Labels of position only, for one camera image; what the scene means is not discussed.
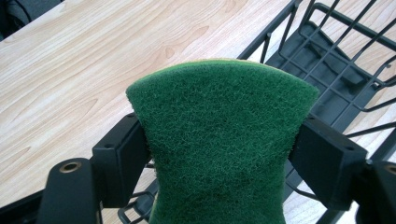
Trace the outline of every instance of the wood grain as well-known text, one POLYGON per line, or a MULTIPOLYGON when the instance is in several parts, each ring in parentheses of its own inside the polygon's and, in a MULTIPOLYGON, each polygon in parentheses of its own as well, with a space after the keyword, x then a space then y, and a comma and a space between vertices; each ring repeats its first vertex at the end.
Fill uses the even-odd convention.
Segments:
POLYGON ((135 80, 237 57, 288 2, 66 0, 1 42, 0 207, 43 189, 58 162, 89 158, 132 112, 135 80))

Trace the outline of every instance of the dish rack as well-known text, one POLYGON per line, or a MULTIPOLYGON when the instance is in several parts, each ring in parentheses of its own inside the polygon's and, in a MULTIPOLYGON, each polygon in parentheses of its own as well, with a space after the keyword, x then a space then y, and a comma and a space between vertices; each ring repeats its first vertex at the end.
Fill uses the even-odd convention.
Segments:
MULTIPOLYGON (((317 87, 320 95, 312 107, 310 116, 323 121, 339 133, 342 133, 359 113, 370 114, 385 106, 395 104, 396 97, 367 107, 369 101, 380 91, 389 88, 396 91, 394 88, 396 75, 386 79, 381 76, 396 60, 396 43, 385 36, 396 23, 396 19, 376 32, 360 23, 361 18, 370 11, 375 0, 369 1, 355 19, 350 19, 336 10, 340 0, 333 1, 330 6, 311 0, 300 25, 289 35, 301 2, 301 0, 290 1, 239 55, 238 59, 248 60, 254 52, 259 50, 261 52, 260 63, 284 70, 317 87), (318 14, 321 15, 321 20, 314 22, 312 18, 318 14), (286 28, 280 37, 280 42, 277 47, 270 48, 272 41, 274 42, 273 33, 281 29, 282 22, 286 23, 286 28), (337 22, 345 27, 335 40, 331 39, 324 29, 331 22, 337 22), (367 40, 363 47, 352 56, 348 56, 341 48, 341 45, 345 45, 344 41, 348 35, 360 35, 361 37, 356 39, 363 37, 367 40), (385 59, 374 72, 361 68, 357 63, 361 55, 379 45, 392 56, 385 59)), ((386 161, 396 149, 395 127, 396 122, 390 122, 347 134, 345 137, 351 138, 393 128, 390 135, 370 157, 371 161, 386 161)), ((302 179, 290 162, 287 163, 285 169, 287 185, 284 200, 294 191, 312 199, 316 198, 315 195, 297 188, 302 179)), ((140 218, 131 223, 137 223, 143 219, 149 220, 149 212, 157 191, 158 184, 154 181, 144 192, 135 194, 137 199, 119 211, 122 222, 130 223, 125 212, 132 208, 140 215, 140 218)), ((343 215, 342 211, 327 210, 318 223, 334 223, 341 215, 343 215)))

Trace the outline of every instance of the black wire rack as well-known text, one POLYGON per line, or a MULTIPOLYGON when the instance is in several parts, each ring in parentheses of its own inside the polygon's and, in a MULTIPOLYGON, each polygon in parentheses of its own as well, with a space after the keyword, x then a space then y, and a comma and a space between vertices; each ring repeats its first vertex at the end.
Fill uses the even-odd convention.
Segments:
MULTIPOLYGON (((384 70, 389 68, 396 60, 396 43, 386 37, 386 33, 394 26, 396 19, 386 24, 379 32, 376 32, 360 23, 361 18, 375 4, 375 0, 368 1, 355 19, 350 19, 347 15, 336 10, 340 0, 334 0, 330 6, 311 0, 300 25, 290 35, 289 32, 295 22, 297 9, 301 2, 302 0, 290 1, 238 56, 238 59, 248 60, 255 51, 260 50, 260 63, 284 70, 316 86, 320 91, 320 95, 310 112, 310 116, 320 119, 340 133, 350 125, 359 113, 372 113, 385 106, 395 104, 396 97, 384 103, 367 107, 367 104, 379 91, 393 88, 396 85, 396 75, 386 80, 381 78, 384 70), (311 20, 315 13, 321 13, 322 15, 319 22, 311 20), (325 29, 323 29, 329 21, 337 21, 345 27, 341 35, 335 40, 332 40, 326 34, 325 29), (271 55, 269 47, 272 36, 277 29, 280 29, 282 22, 286 22, 286 28, 280 38, 277 49, 272 49, 273 54, 271 55), (349 57, 343 52, 340 43, 351 33, 363 35, 368 41, 357 53, 349 57), (390 52, 392 56, 382 62, 374 72, 369 72, 359 67, 357 60, 361 55, 372 48, 376 48, 378 44, 390 52)), ((357 133, 351 133, 346 135, 346 137, 351 138, 393 129, 370 158, 372 161, 386 161, 396 150, 395 127, 396 122, 391 122, 357 133)), ((288 163, 285 169, 287 175, 284 200, 293 192, 312 200, 317 200, 314 194, 297 188, 302 179, 291 166, 291 163, 288 163)), ((154 193, 157 190, 156 182, 153 182, 147 189, 147 191, 154 193)), ((143 219, 149 220, 147 211, 153 203, 153 199, 150 198, 152 197, 144 195, 137 198, 134 202, 134 210, 141 215, 139 221, 143 219)), ((335 223, 341 215, 343 215, 342 211, 327 210, 318 223, 335 223)))

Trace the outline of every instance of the scouring pad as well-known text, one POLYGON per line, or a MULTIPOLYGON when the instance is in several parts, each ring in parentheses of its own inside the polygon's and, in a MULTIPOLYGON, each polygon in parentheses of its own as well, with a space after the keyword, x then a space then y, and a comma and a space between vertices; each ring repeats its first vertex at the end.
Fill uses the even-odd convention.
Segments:
POLYGON ((183 63, 131 85, 159 194, 149 223, 285 223, 284 164, 318 91, 258 63, 183 63))

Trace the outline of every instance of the screw hole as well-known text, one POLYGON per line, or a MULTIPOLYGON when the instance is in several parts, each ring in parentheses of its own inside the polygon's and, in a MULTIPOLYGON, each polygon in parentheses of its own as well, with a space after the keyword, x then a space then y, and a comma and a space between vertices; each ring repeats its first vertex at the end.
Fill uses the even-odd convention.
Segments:
POLYGON ((78 170, 78 168, 81 166, 81 162, 79 161, 72 161, 69 162, 65 165, 63 165, 61 167, 61 169, 59 169, 59 171, 61 171, 61 173, 67 174, 67 173, 72 173, 76 170, 78 170))

